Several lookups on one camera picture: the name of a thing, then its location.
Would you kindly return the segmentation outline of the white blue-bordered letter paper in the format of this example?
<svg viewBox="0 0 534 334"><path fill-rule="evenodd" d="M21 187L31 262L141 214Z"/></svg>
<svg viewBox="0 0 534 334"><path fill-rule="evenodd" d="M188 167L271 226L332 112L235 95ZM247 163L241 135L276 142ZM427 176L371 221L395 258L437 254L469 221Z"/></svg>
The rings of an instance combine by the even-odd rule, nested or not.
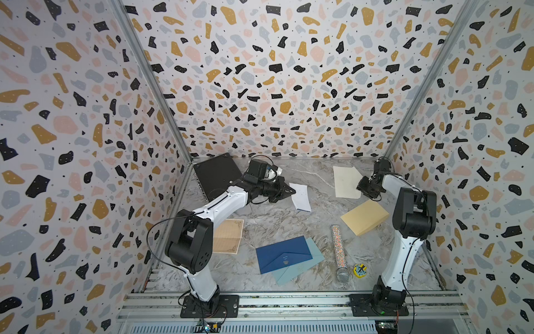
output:
<svg viewBox="0 0 534 334"><path fill-rule="evenodd" d="M308 196L308 187L306 185L294 183L290 183L289 185L293 190L296 191L296 193L291 196L295 208L300 211L311 212L312 208Z"/></svg>

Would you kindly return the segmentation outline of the cream white envelope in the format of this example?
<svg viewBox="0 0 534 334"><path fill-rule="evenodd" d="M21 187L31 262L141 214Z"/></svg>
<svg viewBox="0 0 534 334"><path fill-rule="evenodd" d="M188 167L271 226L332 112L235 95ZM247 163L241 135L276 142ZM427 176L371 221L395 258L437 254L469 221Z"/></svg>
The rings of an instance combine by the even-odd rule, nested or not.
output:
<svg viewBox="0 0 534 334"><path fill-rule="evenodd" d="M361 198L362 193L357 189L357 185L362 179L362 175L356 167L334 166L333 173L335 178L335 196L337 198Z"/></svg>

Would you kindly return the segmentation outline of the yellow envelope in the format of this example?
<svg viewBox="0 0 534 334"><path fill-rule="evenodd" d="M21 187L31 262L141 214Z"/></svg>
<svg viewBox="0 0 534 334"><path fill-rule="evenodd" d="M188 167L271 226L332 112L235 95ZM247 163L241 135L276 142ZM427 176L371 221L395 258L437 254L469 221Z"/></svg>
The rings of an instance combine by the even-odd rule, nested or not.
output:
<svg viewBox="0 0 534 334"><path fill-rule="evenodd" d="M341 216L341 220L356 236L362 236L385 222L388 217L389 213L378 202L367 200Z"/></svg>

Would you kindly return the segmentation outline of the dark blue envelope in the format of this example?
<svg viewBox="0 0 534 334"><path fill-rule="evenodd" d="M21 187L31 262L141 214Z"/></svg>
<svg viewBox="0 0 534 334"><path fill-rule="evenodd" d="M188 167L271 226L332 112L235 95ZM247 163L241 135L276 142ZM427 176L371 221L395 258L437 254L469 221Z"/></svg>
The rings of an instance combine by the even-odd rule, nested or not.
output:
<svg viewBox="0 0 534 334"><path fill-rule="evenodd" d="M304 236L256 249L259 271L267 274L312 259Z"/></svg>

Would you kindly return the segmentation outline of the beige letter paper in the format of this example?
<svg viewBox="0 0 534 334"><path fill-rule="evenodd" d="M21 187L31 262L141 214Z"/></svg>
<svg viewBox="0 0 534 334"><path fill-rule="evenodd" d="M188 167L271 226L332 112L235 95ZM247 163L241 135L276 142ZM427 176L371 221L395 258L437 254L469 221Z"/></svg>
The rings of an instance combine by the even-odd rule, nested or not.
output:
<svg viewBox="0 0 534 334"><path fill-rule="evenodd" d="M243 235L243 219L227 219L214 231L213 252L236 255Z"/></svg>

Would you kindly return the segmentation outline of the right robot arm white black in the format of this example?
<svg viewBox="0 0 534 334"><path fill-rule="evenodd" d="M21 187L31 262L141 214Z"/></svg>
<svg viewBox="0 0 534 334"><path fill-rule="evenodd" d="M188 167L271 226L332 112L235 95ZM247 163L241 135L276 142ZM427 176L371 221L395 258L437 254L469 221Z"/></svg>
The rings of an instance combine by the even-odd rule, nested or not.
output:
<svg viewBox="0 0 534 334"><path fill-rule="evenodd" d="M410 295L407 280L415 257L435 232L437 195L410 184L394 171L386 157L374 161L373 174L363 177L357 190L371 200L380 199L383 193L391 193L396 199L392 214L394 246L385 271L374 285L370 306L379 313L400 311Z"/></svg>

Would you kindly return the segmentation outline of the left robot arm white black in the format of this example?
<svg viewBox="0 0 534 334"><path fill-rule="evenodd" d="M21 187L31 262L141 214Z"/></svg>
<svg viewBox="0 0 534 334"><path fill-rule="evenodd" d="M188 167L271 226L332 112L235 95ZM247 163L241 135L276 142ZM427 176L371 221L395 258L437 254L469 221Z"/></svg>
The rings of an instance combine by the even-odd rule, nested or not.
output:
<svg viewBox="0 0 534 334"><path fill-rule="evenodd" d="M181 210L170 220L165 255L182 271L192 295L201 302L211 302L220 294L208 267L213 255L214 232L235 211L258 197L270 203L296 193L282 176L282 168L270 159L252 158L242 175L226 183L207 204L194 210Z"/></svg>

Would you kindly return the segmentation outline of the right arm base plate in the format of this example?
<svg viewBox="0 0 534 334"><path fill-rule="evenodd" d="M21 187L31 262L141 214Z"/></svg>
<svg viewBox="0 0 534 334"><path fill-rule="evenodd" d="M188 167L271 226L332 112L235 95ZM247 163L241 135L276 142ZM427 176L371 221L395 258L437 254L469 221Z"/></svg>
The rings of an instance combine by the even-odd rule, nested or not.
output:
<svg viewBox="0 0 534 334"><path fill-rule="evenodd" d="M372 294L350 294L349 306L353 317L407 317L406 304L401 306L374 306Z"/></svg>

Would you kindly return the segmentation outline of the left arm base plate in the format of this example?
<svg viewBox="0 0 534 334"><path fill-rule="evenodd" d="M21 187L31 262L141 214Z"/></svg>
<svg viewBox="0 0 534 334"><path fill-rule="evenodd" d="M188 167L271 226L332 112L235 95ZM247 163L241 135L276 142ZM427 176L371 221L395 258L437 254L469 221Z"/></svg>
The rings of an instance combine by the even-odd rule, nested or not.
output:
<svg viewBox="0 0 534 334"><path fill-rule="evenodd" d="M183 319L237 318L239 312L237 294L216 294L210 301L188 294L183 300L180 317Z"/></svg>

